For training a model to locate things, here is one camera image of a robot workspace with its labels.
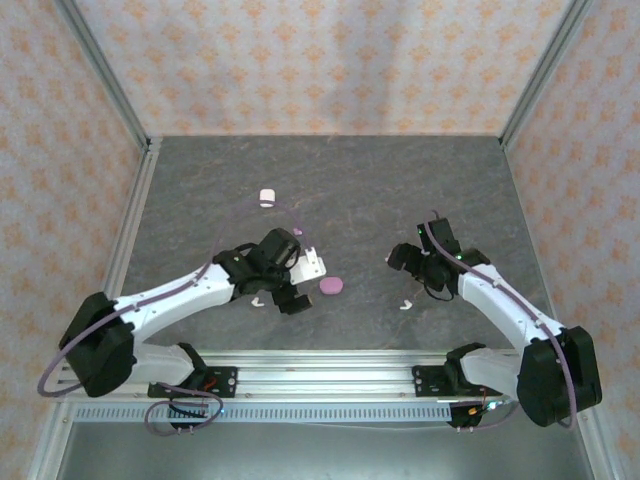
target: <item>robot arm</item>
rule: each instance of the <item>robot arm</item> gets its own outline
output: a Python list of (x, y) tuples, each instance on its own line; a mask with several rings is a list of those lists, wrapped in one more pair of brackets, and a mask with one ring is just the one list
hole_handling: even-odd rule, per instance
[(562, 346), (571, 372), (577, 410), (600, 403), (602, 390), (589, 334), (581, 327), (567, 329), (536, 309), (502, 279), (478, 250), (463, 251), (447, 219), (429, 222), (428, 228), (431, 237), (447, 253), (485, 278), (460, 268), (442, 255), (424, 225), (418, 225), (422, 249), (410, 244), (398, 245), (389, 256), (388, 265), (409, 271), (427, 290), (446, 288), (452, 296), (460, 295), (500, 329), (517, 353), (516, 356), (501, 355), (478, 343), (449, 352), (444, 365), (447, 390), (468, 395), (478, 386), (489, 387), (519, 401), (525, 413), (541, 426), (565, 418), (569, 414), (569, 392), (546, 333), (549, 332)]
[(325, 274), (315, 249), (303, 254), (293, 235), (274, 229), (258, 245), (246, 244), (219, 253), (204, 272), (199, 269), (151, 290), (114, 300), (103, 292), (89, 296), (59, 346), (64, 348), (102, 318), (123, 310), (66, 356), (87, 395), (105, 395), (127, 381), (163, 382), (198, 390), (206, 379), (207, 367), (193, 347), (143, 342), (198, 311), (261, 290), (271, 293), (281, 313), (301, 312), (310, 308), (311, 302), (306, 295), (298, 295), (296, 285)]

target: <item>gray table surface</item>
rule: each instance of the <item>gray table surface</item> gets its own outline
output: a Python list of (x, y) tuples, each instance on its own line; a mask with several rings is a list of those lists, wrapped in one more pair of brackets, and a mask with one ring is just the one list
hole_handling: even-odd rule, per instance
[[(476, 247), (503, 277), (549, 312), (512, 177), (490, 137), (170, 137), (162, 142), (124, 293), (146, 290), (197, 268), (230, 209), (273, 188), (286, 214), (257, 205), (238, 213), (223, 248), (258, 242), (273, 227), (299, 226), (344, 291), (323, 296), (301, 285), (314, 306), (281, 315), (252, 298), (199, 312), (151, 341), (201, 349), (448, 350), (479, 341), (509, 347), (459, 297), (430, 299), (385, 257), (398, 243), (419, 245), (416, 225), (431, 209), (449, 218), (463, 248)], [(413, 308), (401, 311), (405, 299)]]

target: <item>patterned wallpaper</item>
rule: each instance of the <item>patterned wallpaper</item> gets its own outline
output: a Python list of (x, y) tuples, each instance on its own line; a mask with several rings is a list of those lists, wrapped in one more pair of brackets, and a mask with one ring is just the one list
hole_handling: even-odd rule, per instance
[(639, 478), (637, 0), (595, 0), (509, 158), (560, 320), (594, 336), (609, 428)]
[(569, 0), (78, 0), (151, 135), (498, 135)]
[(100, 288), (139, 152), (51, 0), (0, 2), (0, 477), (23, 479), (36, 382)]

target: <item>enclosure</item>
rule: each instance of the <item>enclosure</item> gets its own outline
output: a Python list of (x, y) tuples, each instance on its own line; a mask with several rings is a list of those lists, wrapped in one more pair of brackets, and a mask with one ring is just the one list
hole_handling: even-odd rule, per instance
[[(3, 478), (636, 478), (635, 2), (27, 0), (3, 2), (0, 21)], [(258, 205), (265, 188), (293, 218)], [(412, 366), (472, 342), (513, 348), (470, 303), (387, 265), (436, 215), (593, 337), (603, 402), (577, 431), (520, 413), (456, 435), (446, 398), (426, 427), (399, 413), (421, 408)], [(299, 229), (342, 292), (317, 278), (299, 285), (302, 313), (261, 292), (151, 338), (238, 366), (219, 425), (154, 438), (135, 417), (139, 385), (37, 395), (89, 294), (142, 292), (210, 261), (216, 242), (276, 227)], [(289, 400), (347, 413), (229, 418), (288, 415)], [(349, 416), (374, 410), (396, 413)]]

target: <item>pink disc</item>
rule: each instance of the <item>pink disc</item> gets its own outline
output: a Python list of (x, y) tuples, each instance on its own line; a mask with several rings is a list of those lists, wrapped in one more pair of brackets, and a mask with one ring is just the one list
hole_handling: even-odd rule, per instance
[(325, 295), (337, 295), (343, 286), (344, 283), (338, 277), (325, 277), (320, 280), (320, 291)]

